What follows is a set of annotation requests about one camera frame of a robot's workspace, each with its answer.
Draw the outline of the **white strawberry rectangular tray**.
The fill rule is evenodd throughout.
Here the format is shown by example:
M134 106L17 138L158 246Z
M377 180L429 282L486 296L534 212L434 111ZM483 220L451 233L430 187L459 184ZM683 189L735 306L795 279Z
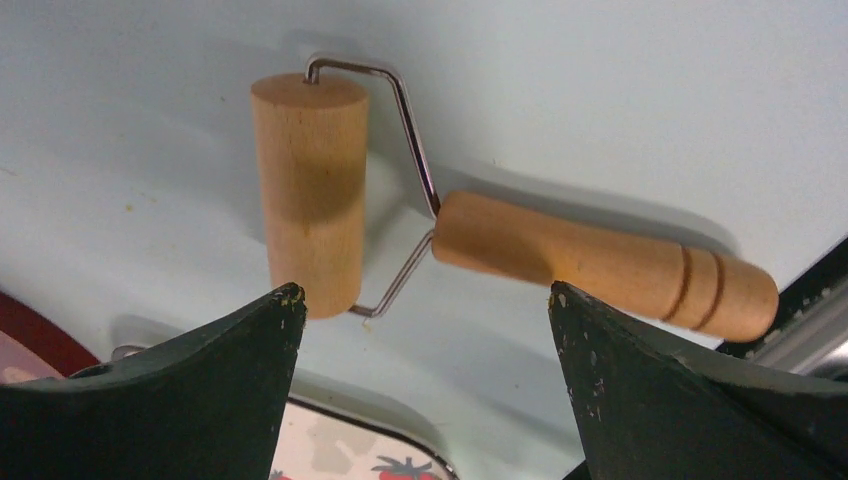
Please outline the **white strawberry rectangular tray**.
M403 430L291 397L285 407L270 479L433 479L456 469Z

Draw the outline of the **wooden dough roller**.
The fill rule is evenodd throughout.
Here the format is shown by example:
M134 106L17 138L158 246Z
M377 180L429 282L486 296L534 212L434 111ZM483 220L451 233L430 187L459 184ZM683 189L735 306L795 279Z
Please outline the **wooden dough roller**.
M369 95L351 73L391 86L434 221L374 306L359 303ZM774 322L776 283L746 261L468 191L441 197L405 82L391 65L316 53L300 73L254 82L250 98L271 281L301 285L314 318L384 315L432 254L537 285L567 282L618 309L734 342L754 340Z

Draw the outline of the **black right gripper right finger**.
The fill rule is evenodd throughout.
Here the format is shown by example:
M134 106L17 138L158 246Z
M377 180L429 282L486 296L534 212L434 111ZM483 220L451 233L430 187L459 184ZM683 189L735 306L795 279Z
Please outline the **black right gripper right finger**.
M763 367L565 282L548 314L594 479L843 479L847 386Z

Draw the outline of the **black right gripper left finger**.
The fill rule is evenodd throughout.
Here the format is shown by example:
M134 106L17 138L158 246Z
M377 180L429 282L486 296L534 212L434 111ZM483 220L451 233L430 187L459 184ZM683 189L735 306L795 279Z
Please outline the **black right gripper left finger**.
M265 479L306 325L287 283L143 351L1 389L5 479Z

